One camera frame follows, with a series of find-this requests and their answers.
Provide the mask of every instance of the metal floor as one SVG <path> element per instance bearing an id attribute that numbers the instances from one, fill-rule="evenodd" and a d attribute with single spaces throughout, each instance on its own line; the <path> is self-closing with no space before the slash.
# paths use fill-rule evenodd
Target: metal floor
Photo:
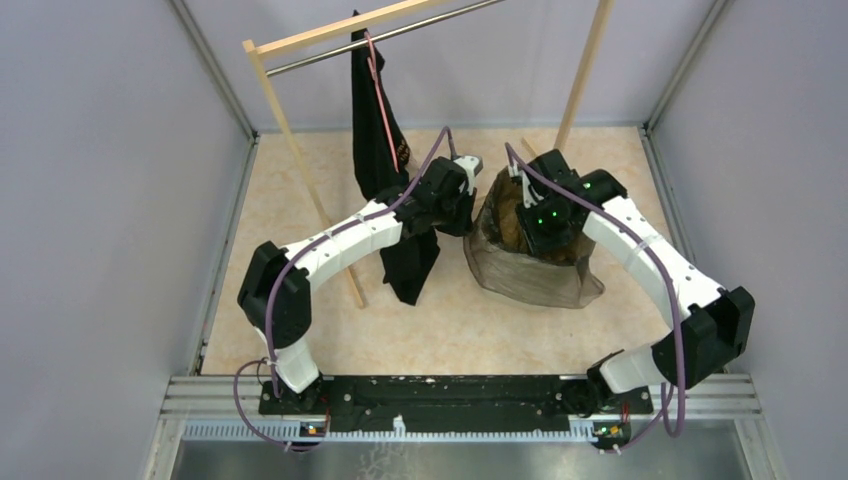
<path id="1" fill-rule="evenodd" d="M 183 441 L 173 479 L 541 480 L 751 478 L 732 421 L 657 428 L 621 456 L 585 444 L 335 443 L 307 454 L 256 441 Z"/>

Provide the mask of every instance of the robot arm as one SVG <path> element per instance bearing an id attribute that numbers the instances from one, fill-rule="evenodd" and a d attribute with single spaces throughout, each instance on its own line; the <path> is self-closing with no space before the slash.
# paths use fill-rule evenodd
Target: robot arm
<path id="1" fill-rule="evenodd" d="M 624 265 L 672 327 L 672 309 L 682 319 L 685 386 L 696 385 L 738 357 L 747 344 L 754 301 L 744 288 L 728 292 L 686 261 L 651 227 L 627 191 L 608 172 L 596 170 L 579 177 L 554 150 L 529 164 L 540 177 L 573 196 L 602 209 L 643 239 L 636 242 L 603 215 L 552 191 L 517 165 L 510 165 L 522 183 L 524 202 L 516 207 L 527 244 L 539 254 L 570 242 L 582 232 L 606 247 Z M 436 226 L 462 236 L 470 232 L 475 177 L 482 163 L 476 157 L 433 161 L 421 180 L 394 211 L 400 188 L 384 191 L 360 212 L 309 239 L 277 248 L 259 246 L 251 260 L 238 302 L 263 339 L 271 336 L 277 374 L 299 394 L 319 377 L 303 339 L 311 324 L 311 292 L 356 260 Z M 676 301 L 669 305 L 665 281 L 645 248 L 665 265 Z M 274 283 L 283 277 L 278 290 Z M 273 304 L 269 308 L 269 299 Z M 271 311 L 272 323 L 266 325 Z M 659 341 L 617 352 L 588 370 L 588 378 L 603 401 L 634 388 L 670 382 L 677 385 L 676 349 L 672 333 Z"/>
<path id="2" fill-rule="evenodd" d="M 469 233 L 475 179 L 482 168 L 478 157 L 437 158 L 394 210 L 389 205 L 403 197 L 399 187 L 386 189 L 356 214 L 306 240 L 282 248 L 269 241 L 256 249 L 238 303 L 263 341 L 270 334 L 276 372 L 292 391 L 303 392 L 320 376 L 303 338 L 312 323 L 312 292 L 360 258 L 432 226 L 454 236 Z"/>
<path id="3" fill-rule="evenodd" d="M 745 350 L 754 309 L 751 295 L 742 287 L 728 292 L 684 259 L 646 221 L 627 198 L 624 187 L 608 172 L 596 170 L 578 177 L 557 150 L 539 156 L 529 167 L 600 207 L 643 239 L 637 244 L 602 215 L 552 192 L 518 165 L 510 165 L 513 179 L 522 183 L 524 202 L 517 206 L 516 214 L 532 252 L 543 253 L 564 245 L 582 231 L 622 263 L 651 297 L 670 328 L 673 328 L 672 309 L 678 310 L 687 388 L 718 372 Z M 667 286 L 645 251 L 648 246 L 669 273 L 676 297 L 674 305 L 669 305 Z M 602 399 L 663 382 L 679 386 L 672 333 L 658 342 L 602 359 L 589 369 L 588 377 Z"/>

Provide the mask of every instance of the metal rod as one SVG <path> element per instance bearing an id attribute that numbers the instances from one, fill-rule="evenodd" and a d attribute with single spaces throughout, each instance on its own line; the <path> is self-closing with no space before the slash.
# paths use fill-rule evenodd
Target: metal rod
<path id="1" fill-rule="evenodd" d="M 224 101 L 224 105 L 236 122 L 238 122 L 244 134 L 248 138 L 253 139 L 255 137 L 254 129 L 250 125 L 247 113 L 239 102 L 233 86 L 227 81 L 227 76 L 224 75 L 224 70 L 221 68 L 220 62 L 218 62 L 218 59 L 209 47 L 209 42 L 206 41 L 203 32 L 200 31 L 200 27 L 197 25 L 197 21 L 194 19 L 185 0 L 167 1 L 171 6 L 171 10 L 174 12 L 174 16 L 177 17 L 185 34 L 188 36 L 189 41 L 191 41 L 206 73 L 211 77 L 212 84 L 218 91 L 218 95 L 221 96 L 221 100 Z"/>
<path id="2" fill-rule="evenodd" d="M 677 92 L 680 83 L 683 81 L 684 76 L 689 72 L 689 69 L 693 66 L 692 61 L 695 59 L 697 54 L 701 51 L 701 48 L 704 46 L 704 42 L 709 37 L 710 33 L 713 31 L 713 27 L 715 27 L 716 22 L 720 18 L 722 12 L 724 12 L 725 7 L 727 7 L 730 3 L 733 3 L 732 0 L 714 0 L 712 6 L 710 7 L 709 12 L 707 12 L 706 18 L 701 23 L 701 27 L 698 28 L 698 33 L 695 34 L 695 38 L 692 39 L 692 43 L 689 44 L 689 48 L 686 49 L 686 53 L 683 55 L 683 59 L 680 60 L 680 64 L 677 65 L 677 69 L 674 71 L 674 75 L 672 75 L 671 80 L 669 80 L 668 85 L 666 85 L 663 90 L 662 96 L 660 100 L 657 102 L 657 105 L 654 107 L 654 111 L 651 112 L 651 118 L 648 119 L 645 124 L 645 130 L 647 130 L 648 135 L 652 134 L 654 130 L 659 125 L 660 120 L 668 108 L 669 102 L 672 99 L 672 96 Z"/>
<path id="3" fill-rule="evenodd" d="M 651 177 L 654 179 L 660 206 L 665 216 L 665 223 L 668 225 L 669 233 L 671 233 L 671 242 L 674 244 L 674 248 L 683 255 L 683 258 L 697 265 L 698 259 L 695 258 L 692 242 L 686 233 L 682 220 L 683 216 L 680 214 L 679 204 L 674 195 L 674 190 L 671 188 L 667 169 L 663 163 L 662 155 L 657 149 L 656 138 L 654 135 L 649 135 L 645 127 L 639 128 L 639 137 L 642 140 L 645 157 L 648 159 L 648 168 L 651 170 Z"/>
<path id="4" fill-rule="evenodd" d="M 432 25 L 434 23 L 439 23 L 442 20 L 447 20 L 449 18 L 458 17 L 462 14 L 473 12 L 474 10 L 479 10 L 483 7 L 488 7 L 489 5 L 494 5 L 496 3 L 500 3 L 504 0 L 484 0 L 482 2 L 474 3 L 468 5 L 467 7 L 458 8 L 456 10 L 451 10 L 449 12 L 445 12 L 439 15 L 435 15 L 433 17 L 421 20 L 420 22 L 415 22 L 404 27 L 396 28 L 394 30 L 390 30 L 386 33 L 381 33 L 379 35 L 375 35 L 371 37 L 371 41 L 374 43 L 379 42 L 380 40 L 385 40 L 387 38 L 396 37 L 398 35 L 411 32 L 413 30 L 418 30 L 421 27 L 426 27 L 427 25 Z M 281 67 L 272 68 L 270 70 L 266 70 L 265 74 L 268 77 L 273 77 L 275 75 L 279 75 L 281 73 L 285 73 L 291 70 L 295 70 L 300 67 L 305 67 L 307 65 L 312 65 L 313 63 L 320 62 L 321 60 L 326 60 L 328 58 L 333 58 L 338 55 L 341 55 L 346 52 L 350 52 L 352 50 L 356 50 L 357 48 L 363 48 L 368 46 L 368 41 L 365 39 L 358 40 L 353 43 L 349 43 L 343 47 L 339 47 L 333 50 L 329 50 L 324 53 L 319 53 L 317 55 L 313 55 L 311 57 L 304 58 L 303 60 L 298 60 L 296 62 L 292 62 Z"/>

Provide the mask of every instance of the white cable tie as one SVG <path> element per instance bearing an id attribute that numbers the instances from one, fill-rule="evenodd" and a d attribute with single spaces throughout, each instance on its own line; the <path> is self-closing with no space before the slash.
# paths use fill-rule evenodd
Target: white cable tie
<path id="1" fill-rule="evenodd" d="M 665 240 L 665 237 L 663 237 L 659 233 L 655 233 L 653 235 L 648 235 L 647 237 L 643 238 L 639 245 L 636 245 L 633 250 L 631 250 L 630 253 L 627 254 L 627 259 L 622 262 L 624 269 L 629 272 L 630 267 L 633 266 L 633 263 L 636 262 L 636 259 L 639 258 L 639 255 L 642 253 L 642 251 L 651 246 L 651 244 L 653 244 L 657 240 Z"/>
<path id="2" fill-rule="evenodd" d="M 334 235 L 333 235 L 333 229 L 332 228 L 328 228 L 321 233 L 327 236 L 327 240 L 329 240 L 331 242 L 333 241 Z"/>
<path id="3" fill-rule="evenodd" d="M 521 167 L 519 167 L 518 164 L 515 163 L 512 158 L 510 158 L 509 164 L 507 166 L 507 172 L 509 173 L 510 177 L 517 177 L 524 173 L 524 170 L 522 170 Z"/>
<path id="4" fill-rule="evenodd" d="M 362 215 L 361 213 L 354 213 L 354 214 L 353 214 L 353 219 L 354 219 L 354 220 L 358 220 L 358 221 L 359 221 L 359 223 L 362 223 L 363 225 L 367 225 L 367 224 L 368 224 L 368 220 L 365 220 L 365 216 L 364 216 L 364 215 Z"/>

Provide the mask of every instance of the mesh bag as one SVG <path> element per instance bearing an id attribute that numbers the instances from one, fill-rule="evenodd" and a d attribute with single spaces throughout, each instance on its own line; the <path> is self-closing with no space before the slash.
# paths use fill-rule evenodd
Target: mesh bag
<path id="1" fill-rule="evenodd" d="M 522 200 L 521 186 L 504 168 L 463 240 L 471 273 L 484 289 L 521 303 L 585 307 L 604 292 L 604 284 L 589 271 L 595 242 L 579 232 L 565 247 L 531 256 L 515 214 Z"/>

